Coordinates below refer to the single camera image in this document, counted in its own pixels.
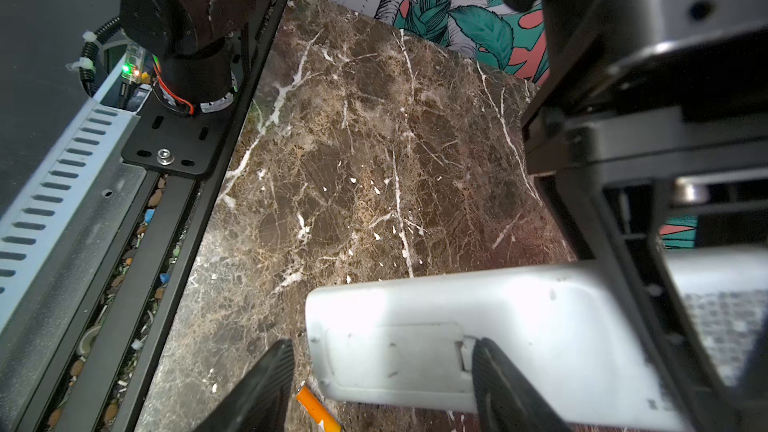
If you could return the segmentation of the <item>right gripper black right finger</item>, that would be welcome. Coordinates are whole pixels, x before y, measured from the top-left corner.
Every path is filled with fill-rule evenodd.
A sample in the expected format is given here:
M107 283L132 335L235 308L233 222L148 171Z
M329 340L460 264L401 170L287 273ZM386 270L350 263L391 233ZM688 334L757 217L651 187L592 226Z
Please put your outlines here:
M489 338L473 347L472 382L483 431L572 431Z

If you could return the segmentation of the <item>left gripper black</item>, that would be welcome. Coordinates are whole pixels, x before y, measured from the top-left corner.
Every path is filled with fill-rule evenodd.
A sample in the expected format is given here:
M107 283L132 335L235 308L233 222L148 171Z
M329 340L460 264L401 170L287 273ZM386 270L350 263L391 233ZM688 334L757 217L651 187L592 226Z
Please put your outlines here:
M767 0L503 1L542 8L527 168L578 258L680 216L697 249L766 249Z

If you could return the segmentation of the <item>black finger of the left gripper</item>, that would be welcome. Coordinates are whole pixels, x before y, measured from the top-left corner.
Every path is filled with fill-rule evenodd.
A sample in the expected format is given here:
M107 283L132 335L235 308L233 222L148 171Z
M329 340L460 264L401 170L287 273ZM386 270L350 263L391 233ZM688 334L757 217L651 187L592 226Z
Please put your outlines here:
M725 383L673 283L657 234L672 188L651 182L602 188L582 176L538 177L538 192L578 258L605 268L609 288L677 405L702 431L767 428L767 328L747 354L746 376Z

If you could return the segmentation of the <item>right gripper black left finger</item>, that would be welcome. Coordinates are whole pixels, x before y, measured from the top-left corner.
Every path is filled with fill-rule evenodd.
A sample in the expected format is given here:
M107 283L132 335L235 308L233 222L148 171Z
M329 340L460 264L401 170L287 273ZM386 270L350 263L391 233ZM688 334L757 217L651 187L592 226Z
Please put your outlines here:
M194 431L283 431L294 367L293 342L277 340Z

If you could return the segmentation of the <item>orange AAA battery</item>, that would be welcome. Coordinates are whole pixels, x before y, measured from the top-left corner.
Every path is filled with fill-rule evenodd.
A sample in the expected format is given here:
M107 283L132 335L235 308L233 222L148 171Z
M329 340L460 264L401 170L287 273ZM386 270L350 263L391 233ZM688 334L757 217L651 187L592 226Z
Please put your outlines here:
M296 400L306 410L311 419L323 432L341 432L341 424L323 406L319 399L307 386L302 386L296 395Z

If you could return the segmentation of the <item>white remote control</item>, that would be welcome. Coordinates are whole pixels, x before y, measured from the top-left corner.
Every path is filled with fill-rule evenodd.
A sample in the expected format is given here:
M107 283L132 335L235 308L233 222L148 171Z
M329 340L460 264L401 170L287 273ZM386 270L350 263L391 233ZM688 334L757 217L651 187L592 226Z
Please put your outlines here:
M767 247L658 249L705 351L735 385L767 326ZM593 258L321 287L305 312L314 374L338 401L478 413L472 351L489 338L567 424L699 429Z

